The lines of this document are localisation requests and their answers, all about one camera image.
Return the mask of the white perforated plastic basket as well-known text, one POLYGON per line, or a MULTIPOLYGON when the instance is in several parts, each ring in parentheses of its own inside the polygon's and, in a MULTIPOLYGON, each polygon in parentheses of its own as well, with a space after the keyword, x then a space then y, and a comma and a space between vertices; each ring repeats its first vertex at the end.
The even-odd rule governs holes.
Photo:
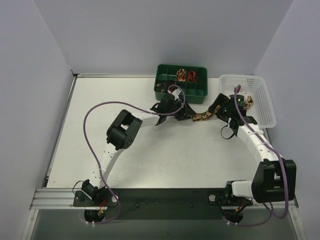
POLYGON ((254 117, 261 129, 274 128, 277 121, 266 81, 254 75, 223 74, 219 77, 219 90, 226 96, 232 95, 238 85, 241 86, 239 94, 253 101, 247 115, 254 117))

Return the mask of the paisley patterned necktie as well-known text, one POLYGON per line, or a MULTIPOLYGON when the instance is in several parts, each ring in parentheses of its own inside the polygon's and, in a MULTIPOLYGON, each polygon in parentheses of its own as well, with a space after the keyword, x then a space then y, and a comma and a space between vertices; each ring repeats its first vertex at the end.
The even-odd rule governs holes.
MULTIPOLYGON (((248 111, 254 105, 253 98, 251 96, 245 97, 244 108, 248 111)), ((203 113, 197 113, 197 115, 192 119, 194 122, 206 121, 212 118, 216 113, 209 113, 208 110, 203 113)))

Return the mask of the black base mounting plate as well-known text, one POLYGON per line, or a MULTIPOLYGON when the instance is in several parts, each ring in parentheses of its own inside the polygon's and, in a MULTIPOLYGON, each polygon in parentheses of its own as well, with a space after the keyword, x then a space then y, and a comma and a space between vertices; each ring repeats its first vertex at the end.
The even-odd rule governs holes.
POLYGON ((94 198, 75 193, 73 206, 85 209, 87 221, 118 220, 219 220, 222 211, 243 218, 243 208, 253 202, 233 196, 225 188, 115 188, 102 189, 94 198))

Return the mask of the green compartment organizer box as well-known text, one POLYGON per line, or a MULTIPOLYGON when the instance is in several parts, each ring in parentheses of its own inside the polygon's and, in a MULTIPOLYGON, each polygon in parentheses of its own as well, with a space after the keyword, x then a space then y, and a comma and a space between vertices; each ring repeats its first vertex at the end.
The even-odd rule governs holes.
POLYGON ((155 82, 154 82, 154 94, 156 100, 161 100, 164 93, 168 91, 165 89, 164 93, 155 92, 155 85, 158 83, 165 83, 167 81, 175 81, 177 86, 179 86, 185 96, 186 101, 189 104, 203 104, 205 98, 208 95, 208 70, 205 67, 199 66, 185 66, 185 65, 172 65, 172 64, 159 64, 157 66, 155 82), (188 71, 196 72, 196 82, 181 82, 177 81, 177 70, 185 69, 188 71))

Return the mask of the rolled dark brown tie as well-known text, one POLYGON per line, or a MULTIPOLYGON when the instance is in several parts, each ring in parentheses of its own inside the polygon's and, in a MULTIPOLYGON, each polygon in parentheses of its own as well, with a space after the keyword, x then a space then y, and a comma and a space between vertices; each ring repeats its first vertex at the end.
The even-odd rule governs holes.
POLYGON ((164 82, 157 83, 154 86, 154 91, 156 93, 164 93, 166 91, 166 84, 164 82))

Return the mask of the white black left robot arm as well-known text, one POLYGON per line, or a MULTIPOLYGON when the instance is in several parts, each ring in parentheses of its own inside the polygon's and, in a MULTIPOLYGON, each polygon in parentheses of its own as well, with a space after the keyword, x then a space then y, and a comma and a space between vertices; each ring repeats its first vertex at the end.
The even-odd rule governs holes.
POLYGON ((155 103, 149 111, 141 109, 138 113, 131 113, 123 109, 107 129, 106 150, 102 159, 98 159, 88 139, 86 122, 93 110, 107 104, 112 104, 112 102, 103 102, 92 107, 83 120, 84 138, 95 158, 96 167, 92 170, 89 179, 83 182, 81 191, 89 199, 96 202, 102 198, 103 190, 108 187, 106 185, 107 179, 118 157, 133 144, 141 128, 158 126, 170 116, 175 117, 178 121, 196 116, 196 112, 183 96, 178 96, 176 93, 164 94, 160 102, 155 103))

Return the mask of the rolled red black tie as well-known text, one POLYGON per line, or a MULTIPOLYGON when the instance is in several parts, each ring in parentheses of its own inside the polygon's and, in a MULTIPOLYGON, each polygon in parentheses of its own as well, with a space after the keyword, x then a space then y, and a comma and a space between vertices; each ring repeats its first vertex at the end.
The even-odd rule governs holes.
POLYGON ((166 84, 165 84, 165 87, 168 88, 169 86, 175 85, 175 84, 176 84, 176 82, 175 82, 174 80, 168 80, 168 81, 166 82, 166 84))

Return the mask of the rolled orange black tie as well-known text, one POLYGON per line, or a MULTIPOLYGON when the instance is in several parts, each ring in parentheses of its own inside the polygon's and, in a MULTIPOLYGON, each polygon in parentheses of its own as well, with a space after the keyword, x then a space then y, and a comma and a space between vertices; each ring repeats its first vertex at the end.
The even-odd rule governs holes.
POLYGON ((186 80, 195 83, 197 81, 197 73, 194 70, 188 71, 186 80))

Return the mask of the aluminium front rail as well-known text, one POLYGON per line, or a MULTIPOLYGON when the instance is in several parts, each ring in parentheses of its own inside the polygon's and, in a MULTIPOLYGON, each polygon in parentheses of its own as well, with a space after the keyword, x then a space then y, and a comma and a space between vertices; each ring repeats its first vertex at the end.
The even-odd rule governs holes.
POLYGON ((30 210, 98 210, 99 206, 74 206, 74 193, 71 188, 36 189, 30 210))

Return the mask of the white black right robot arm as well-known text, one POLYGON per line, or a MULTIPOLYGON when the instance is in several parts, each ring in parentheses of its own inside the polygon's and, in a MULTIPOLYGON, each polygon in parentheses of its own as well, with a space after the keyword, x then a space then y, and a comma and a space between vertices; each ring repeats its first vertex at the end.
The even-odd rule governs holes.
POLYGON ((295 198, 297 166, 274 152, 257 121, 246 115, 244 96, 220 93, 208 108, 227 124, 246 145, 257 163, 252 180, 231 181, 232 195, 258 203, 292 201, 295 198))

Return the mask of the rolled cream paisley tie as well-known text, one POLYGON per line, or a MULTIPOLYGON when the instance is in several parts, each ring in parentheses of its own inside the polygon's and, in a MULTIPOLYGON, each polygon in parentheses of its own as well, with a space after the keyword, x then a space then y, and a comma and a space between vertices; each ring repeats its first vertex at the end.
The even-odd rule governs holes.
POLYGON ((179 68, 176 72, 176 80, 178 82, 187 81, 187 71, 184 68, 179 68))

